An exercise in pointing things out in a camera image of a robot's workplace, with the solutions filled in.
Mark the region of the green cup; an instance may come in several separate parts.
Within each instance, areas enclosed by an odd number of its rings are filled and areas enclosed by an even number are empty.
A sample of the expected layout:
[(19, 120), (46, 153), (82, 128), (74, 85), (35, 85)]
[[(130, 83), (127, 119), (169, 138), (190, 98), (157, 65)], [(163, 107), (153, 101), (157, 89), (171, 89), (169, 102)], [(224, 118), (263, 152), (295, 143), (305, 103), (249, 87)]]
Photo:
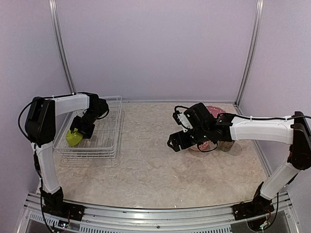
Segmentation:
[(78, 145), (83, 139), (83, 135), (75, 128), (73, 131), (68, 130), (66, 133), (66, 141), (70, 147)]

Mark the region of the red white patterned bowl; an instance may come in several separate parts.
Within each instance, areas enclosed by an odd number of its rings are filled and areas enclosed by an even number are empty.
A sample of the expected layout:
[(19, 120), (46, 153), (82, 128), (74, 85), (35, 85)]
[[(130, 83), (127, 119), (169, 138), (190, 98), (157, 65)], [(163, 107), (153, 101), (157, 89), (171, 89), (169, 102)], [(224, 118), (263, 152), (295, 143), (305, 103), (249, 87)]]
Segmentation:
[(210, 149), (209, 144), (210, 144), (210, 142), (207, 141), (207, 142), (202, 143), (199, 146), (197, 144), (193, 145), (193, 146), (190, 147), (190, 149), (192, 149), (193, 151), (198, 151), (198, 152), (200, 152), (200, 151), (208, 151)]

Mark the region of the pink polka dot dish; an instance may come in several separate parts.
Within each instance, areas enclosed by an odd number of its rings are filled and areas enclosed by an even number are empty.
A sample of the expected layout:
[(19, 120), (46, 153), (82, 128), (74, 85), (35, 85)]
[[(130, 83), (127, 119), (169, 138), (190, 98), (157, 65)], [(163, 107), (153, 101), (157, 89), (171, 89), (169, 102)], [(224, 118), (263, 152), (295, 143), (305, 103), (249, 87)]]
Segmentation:
[(206, 108), (213, 115), (214, 118), (217, 118), (219, 114), (226, 113), (226, 111), (220, 107), (207, 105)]

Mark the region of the white patterned mug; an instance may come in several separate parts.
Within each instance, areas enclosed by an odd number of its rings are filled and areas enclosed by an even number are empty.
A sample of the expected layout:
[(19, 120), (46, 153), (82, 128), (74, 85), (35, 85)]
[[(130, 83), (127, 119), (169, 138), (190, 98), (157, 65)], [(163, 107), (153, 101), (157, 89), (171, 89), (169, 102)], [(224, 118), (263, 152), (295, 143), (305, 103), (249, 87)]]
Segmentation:
[(221, 150), (221, 151), (224, 151), (224, 152), (228, 152), (232, 149), (233, 145), (234, 145), (235, 141), (219, 141), (218, 142), (218, 148)]

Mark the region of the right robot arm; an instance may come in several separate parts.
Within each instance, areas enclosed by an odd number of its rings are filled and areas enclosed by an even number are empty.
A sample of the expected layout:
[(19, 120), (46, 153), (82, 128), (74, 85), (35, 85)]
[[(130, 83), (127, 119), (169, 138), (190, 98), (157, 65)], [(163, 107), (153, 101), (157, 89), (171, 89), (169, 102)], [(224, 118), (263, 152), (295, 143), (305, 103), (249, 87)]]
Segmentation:
[(302, 112), (292, 116), (253, 117), (221, 113), (214, 117), (209, 111), (188, 109), (173, 114), (183, 129), (169, 136), (167, 145), (175, 152), (201, 145), (207, 141), (217, 147), (222, 142), (255, 141), (276, 146), (284, 155), (276, 154), (279, 165), (255, 191), (253, 199), (233, 205), (236, 220), (260, 216), (274, 211), (273, 198), (299, 172), (311, 167), (311, 131)]

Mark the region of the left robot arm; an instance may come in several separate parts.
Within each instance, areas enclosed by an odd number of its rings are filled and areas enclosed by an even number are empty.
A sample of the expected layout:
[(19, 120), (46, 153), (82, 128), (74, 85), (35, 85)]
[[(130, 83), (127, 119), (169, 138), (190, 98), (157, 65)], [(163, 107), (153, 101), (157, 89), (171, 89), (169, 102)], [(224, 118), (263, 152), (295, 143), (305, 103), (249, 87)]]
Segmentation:
[(35, 97), (24, 109), (28, 110), (28, 114), (25, 126), (19, 129), (33, 147), (35, 168), (42, 185), (40, 194), (46, 207), (56, 215), (63, 216), (68, 211), (68, 205), (63, 201), (64, 195), (52, 157), (56, 118), (62, 114), (83, 111), (82, 116), (73, 119), (69, 128), (67, 142), (75, 146), (82, 139), (92, 137), (95, 121), (109, 114), (108, 103), (95, 93), (80, 92), (56, 97)]

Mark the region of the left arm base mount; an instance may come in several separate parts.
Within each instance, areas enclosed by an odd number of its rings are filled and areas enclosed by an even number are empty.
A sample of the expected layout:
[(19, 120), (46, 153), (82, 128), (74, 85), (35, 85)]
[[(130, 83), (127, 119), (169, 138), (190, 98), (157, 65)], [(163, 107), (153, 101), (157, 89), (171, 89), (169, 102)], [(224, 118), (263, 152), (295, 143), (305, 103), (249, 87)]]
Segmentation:
[(69, 202), (63, 202), (60, 206), (46, 204), (43, 206), (43, 212), (69, 220), (82, 221), (85, 206)]

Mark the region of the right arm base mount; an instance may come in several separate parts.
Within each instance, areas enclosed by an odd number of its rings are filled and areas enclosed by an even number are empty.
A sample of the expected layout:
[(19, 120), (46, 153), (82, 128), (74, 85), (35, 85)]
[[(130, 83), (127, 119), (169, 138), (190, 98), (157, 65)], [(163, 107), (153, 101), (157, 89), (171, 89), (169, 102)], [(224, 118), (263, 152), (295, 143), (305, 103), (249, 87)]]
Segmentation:
[(234, 219), (242, 220), (252, 218), (268, 213), (272, 213), (275, 209), (271, 202), (241, 202), (232, 206)]

